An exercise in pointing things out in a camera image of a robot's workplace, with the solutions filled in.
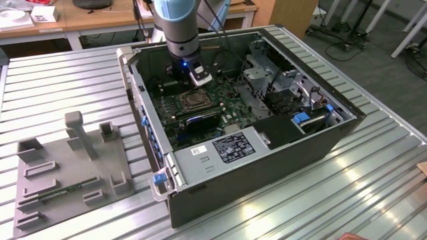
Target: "robot arm end effector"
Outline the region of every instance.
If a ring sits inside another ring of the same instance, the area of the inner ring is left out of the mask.
[[[168,51],[182,61],[196,87],[212,80],[200,54],[197,27],[220,30],[229,3],[230,0],[153,0],[154,23],[162,29]]]

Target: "white label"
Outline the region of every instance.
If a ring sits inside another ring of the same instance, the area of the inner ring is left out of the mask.
[[[206,150],[206,147],[204,145],[194,147],[193,149],[190,149],[190,153],[193,156],[196,156],[197,154],[204,153]]]
[[[39,33],[50,33],[50,32],[59,32],[59,31],[62,31],[61,28],[50,28],[50,29],[38,30]]]

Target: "warning label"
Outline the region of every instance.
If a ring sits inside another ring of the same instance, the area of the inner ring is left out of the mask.
[[[226,164],[254,153],[254,149],[241,132],[212,143],[222,162]]]

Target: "aluminum slotted table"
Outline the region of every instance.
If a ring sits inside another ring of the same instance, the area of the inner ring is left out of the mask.
[[[63,138],[63,112],[79,110],[85,130],[119,127],[135,194],[25,239],[366,239],[427,237],[427,181],[416,163],[425,137],[282,28],[265,29],[366,118],[324,159],[217,211],[172,229],[151,198],[150,167],[121,83],[115,48],[15,58],[0,79],[0,240],[13,238],[17,141]]]

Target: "green circuit board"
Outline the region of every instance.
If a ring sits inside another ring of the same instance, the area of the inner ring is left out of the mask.
[[[224,80],[220,81],[220,84],[217,81],[212,81],[196,90],[151,98],[162,129],[174,151],[225,135],[224,128],[226,126],[233,125],[233,128],[242,129],[257,120],[233,85],[232,81]],[[185,98],[192,100],[190,103],[193,105],[186,104],[185,100],[182,100]],[[188,105],[200,107],[189,109]],[[197,133],[182,134],[185,120],[212,112],[216,114],[220,112],[218,125]],[[176,117],[182,115],[188,116],[184,120]]]

